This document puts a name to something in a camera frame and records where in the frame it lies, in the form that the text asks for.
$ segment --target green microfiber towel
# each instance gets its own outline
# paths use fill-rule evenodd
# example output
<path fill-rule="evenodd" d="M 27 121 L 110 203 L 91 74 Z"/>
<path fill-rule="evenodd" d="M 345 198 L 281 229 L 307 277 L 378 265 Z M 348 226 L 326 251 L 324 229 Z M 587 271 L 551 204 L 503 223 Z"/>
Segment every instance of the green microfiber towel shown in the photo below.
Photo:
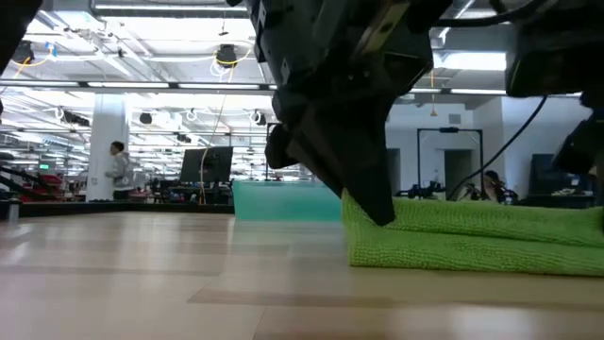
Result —
<path fill-rule="evenodd" d="M 350 265 L 604 276 L 601 208 L 395 198 L 396 220 L 379 227 L 342 202 Z"/>

